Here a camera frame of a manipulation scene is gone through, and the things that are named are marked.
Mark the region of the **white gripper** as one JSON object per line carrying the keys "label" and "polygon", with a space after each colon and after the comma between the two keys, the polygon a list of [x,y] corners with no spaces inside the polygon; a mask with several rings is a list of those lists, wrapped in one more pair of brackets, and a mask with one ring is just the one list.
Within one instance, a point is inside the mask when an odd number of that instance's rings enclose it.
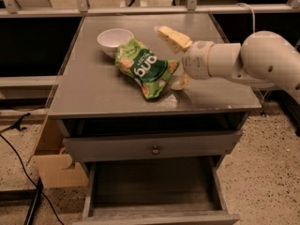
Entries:
{"label": "white gripper", "polygon": [[185,89],[194,80],[208,80],[208,55],[210,49],[215,45],[212,41],[195,41],[192,43],[190,37],[168,26],[156,26],[155,30],[174,53],[185,52],[182,58],[183,70],[180,79],[172,85],[172,90]]}

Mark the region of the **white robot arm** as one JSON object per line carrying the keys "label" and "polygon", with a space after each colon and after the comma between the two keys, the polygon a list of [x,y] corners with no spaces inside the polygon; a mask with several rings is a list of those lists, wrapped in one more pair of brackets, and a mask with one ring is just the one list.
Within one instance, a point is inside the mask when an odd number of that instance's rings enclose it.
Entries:
{"label": "white robot arm", "polygon": [[174,53],[181,52],[183,73],[173,90],[192,80],[221,78],[257,88],[276,86],[300,103],[300,53],[282,36],[252,33],[243,43],[193,41],[168,26],[155,28]]}

